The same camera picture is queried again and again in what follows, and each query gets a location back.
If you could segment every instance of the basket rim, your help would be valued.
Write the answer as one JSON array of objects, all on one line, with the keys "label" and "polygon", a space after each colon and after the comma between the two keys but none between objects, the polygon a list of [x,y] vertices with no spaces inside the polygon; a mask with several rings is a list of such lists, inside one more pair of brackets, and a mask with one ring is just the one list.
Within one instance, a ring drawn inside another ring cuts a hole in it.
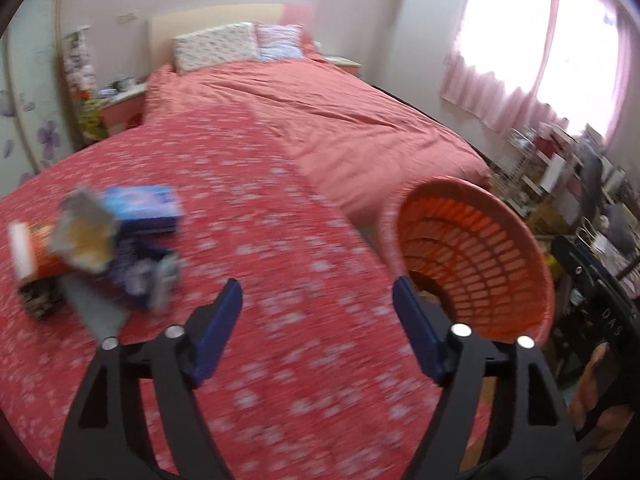
[{"label": "basket rim", "polygon": [[522,222],[515,212],[513,212],[497,196],[492,195],[487,190],[482,189],[475,184],[453,176],[418,178],[405,182],[398,187],[398,189],[393,192],[387,200],[385,200],[385,203],[383,203],[382,209],[380,210],[378,222],[376,223],[376,238],[380,245],[380,255],[387,264],[389,271],[395,278],[398,276],[408,276],[408,269],[404,263],[401,251],[399,250],[400,240],[398,238],[398,220],[400,211],[407,199],[414,192],[424,186],[432,184],[453,184],[459,187],[466,187],[470,192],[483,195],[485,199],[493,202],[496,207],[501,208],[512,221],[516,224],[522,225],[524,237],[527,239],[526,243],[532,246],[533,251],[537,254],[538,261],[540,262],[540,270],[545,281],[545,299],[543,300],[544,313],[542,315],[542,320],[540,320],[532,330],[529,330],[527,335],[533,338],[536,344],[540,346],[543,345],[549,338],[552,329],[556,309],[556,298],[553,279],[548,267],[544,263],[542,249],[536,242],[533,233],[531,233],[526,224]]}]

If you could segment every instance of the metal screw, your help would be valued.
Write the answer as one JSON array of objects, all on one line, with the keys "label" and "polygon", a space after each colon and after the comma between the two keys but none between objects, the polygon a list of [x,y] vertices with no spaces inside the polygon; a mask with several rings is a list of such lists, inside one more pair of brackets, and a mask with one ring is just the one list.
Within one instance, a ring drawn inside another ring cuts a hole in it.
[{"label": "metal screw", "polygon": [[536,345],[535,341],[528,335],[521,335],[518,338],[518,344],[523,348],[533,348]]},{"label": "metal screw", "polygon": [[469,337],[471,335],[471,327],[464,323],[456,323],[451,326],[451,331],[458,337]]},{"label": "metal screw", "polygon": [[178,339],[184,335],[184,327],[182,325],[171,325],[164,330],[164,335],[169,339]]},{"label": "metal screw", "polygon": [[117,337],[108,337],[102,342],[101,346],[103,350],[113,350],[114,348],[117,348],[119,344],[120,342]]}]

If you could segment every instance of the red bedsheet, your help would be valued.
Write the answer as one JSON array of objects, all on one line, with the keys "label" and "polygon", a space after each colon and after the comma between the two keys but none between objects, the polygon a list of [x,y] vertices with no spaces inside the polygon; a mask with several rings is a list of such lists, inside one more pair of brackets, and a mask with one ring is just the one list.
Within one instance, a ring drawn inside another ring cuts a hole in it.
[{"label": "red bedsheet", "polygon": [[[169,311],[133,314],[123,342],[183,323],[226,280],[240,281],[238,324],[196,392],[235,478],[401,477],[440,390],[418,369],[385,267],[243,106],[129,130],[0,201],[0,408],[47,472],[95,343],[68,309],[25,316],[6,226],[52,221],[82,183],[174,186],[186,214],[162,240],[182,260]],[[172,468],[149,381],[143,393],[158,463]],[[475,436],[487,418],[482,406]]]},{"label": "red bedsheet", "polygon": [[323,61],[238,62],[187,75],[162,67],[148,82],[146,122],[194,104],[246,103],[359,227],[408,180],[486,184],[486,164],[461,137]]}]

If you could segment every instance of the clutter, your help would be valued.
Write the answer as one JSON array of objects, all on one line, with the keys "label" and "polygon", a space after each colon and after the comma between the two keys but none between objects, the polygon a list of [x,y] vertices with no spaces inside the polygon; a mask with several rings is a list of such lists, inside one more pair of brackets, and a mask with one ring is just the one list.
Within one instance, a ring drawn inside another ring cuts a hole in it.
[{"label": "clutter", "polygon": [[554,187],[558,183],[558,180],[560,179],[562,172],[564,171],[565,165],[566,161],[564,160],[564,158],[562,158],[557,153],[552,155],[551,164],[547,168],[545,174],[542,177],[542,180],[540,181],[540,187],[544,191],[551,193],[554,190]]},{"label": "clutter", "polygon": [[103,88],[98,90],[98,97],[113,97],[117,94],[118,91],[115,88]]},{"label": "clutter", "polygon": [[109,137],[109,132],[100,116],[103,101],[104,99],[100,98],[87,99],[78,109],[78,122],[82,129],[82,135],[88,141],[99,142]]},{"label": "clutter", "polygon": [[71,93],[88,98],[95,91],[95,70],[84,36],[89,27],[81,27],[69,37],[69,51],[65,58],[66,81]]},{"label": "clutter", "polygon": [[576,155],[581,157],[582,150],[585,146],[589,146],[595,153],[602,155],[604,150],[602,136],[590,124],[587,124],[578,138],[578,146],[576,147]]},{"label": "clutter", "polygon": [[622,182],[618,189],[618,199],[629,209],[631,216],[636,219],[640,218],[640,193],[628,178]]},{"label": "clutter", "polygon": [[569,224],[551,204],[541,204],[527,219],[527,226],[538,235],[569,234]]},{"label": "clutter", "polygon": [[64,296],[56,278],[25,283],[18,288],[18,295],[27,316],[35,319],[52,314],[64,303]]},{"label": "clutter", "polygon": [[612,245],[625,256],[632,256],[636,249],[636,241],[629,223],[626,220],[622,204],[609,204],[606,207],[609,229],[605,232]]},{"label": "clutter", "polygon": [[169,249],[121,235],[107,279],[133,308],[161,313],[178,280],[178,258]]},{"label": "clutter", "polygon": [[609,159],[605,156],[601,156],[600,160],[602,162],[602,184],[604,184],[611,172],[613,171],[613,165],[609,162]]},{"label": "clutter", "polygon": [[80,187],[69,193],[50,240],[49,248],[76,269],[101,274],[114,258],[117,219],[92,193]]},{"label": "clutter", "polygon": [[87,276],[71,272],[60,276],[60,290],[69,306],[97,343],[117,337],[129,319],[129,312],[98,292]]},{"label": "clutter", "polygon": [[126,76],[118,76],[116,81],[111,84],[112,88],[115,88],[118,92],[128,92],[136,85],[136,78],[134,77],[126,77]]},{"label": "clutter", "polygon": [[96,340],[116,336],[129,312],[164,312],[179,260],[141,234],[174,232],[182,217],[165,186],[113,187],[67,194],[55,225],[8,228],[18,293],[36,319],[66,300]]},{"label": "clutter", "polygon": [[167,186],[111,187],[100,202],[129,235],[172,233],[182,217],[175,191]]},{"label": "clutter", "polygon": [[52,232],[53,227],[48,224],[9,224],[9,245],[19,283],[51,278],[69,271],[70,267],[47,249]]},{"label": "clutter", "polygon": [[551,125],[551,137],[558,141],[563,151],[569,146],[576,145],[576,140],[557,124]]},{"label": "clutter", "polygon": [[607,179],[607,183],[604,185],[604,191],[610,195],[616,194],[620,189],[625,176],[625,170],[622,170],[622,168],[616,168],[611,172],[611,175]]},{"label": "clutter", "polygon": [[535,147],[547,158],[551,158],[556,153],[562,152],[562,144],[552,135],[552,124],[540,124],[538,136],[535,140]]},{"label": "clutter", "polygon": [[558,194],[552,205],[567,224],[572,225],[580,219],[580,202],[567,189]]},{"label": "clutter", "polygon": [[580,173],[580,216],[593,221],[602,206],[602,171],[600,156],[590,146],[584,146]]}]

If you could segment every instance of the headboard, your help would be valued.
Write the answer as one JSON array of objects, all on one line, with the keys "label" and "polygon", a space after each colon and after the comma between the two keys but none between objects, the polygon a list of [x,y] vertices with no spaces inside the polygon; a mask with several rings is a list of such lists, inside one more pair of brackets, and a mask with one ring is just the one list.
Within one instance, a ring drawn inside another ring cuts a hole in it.
[{"label": "headboard", "polygon": [[237,22],[301,23],[307,28],[313,11],[288,4],[241,4],[204,7],[156,16],[149,21],[151,69],[174,62],[173,38],[203,28]]}]

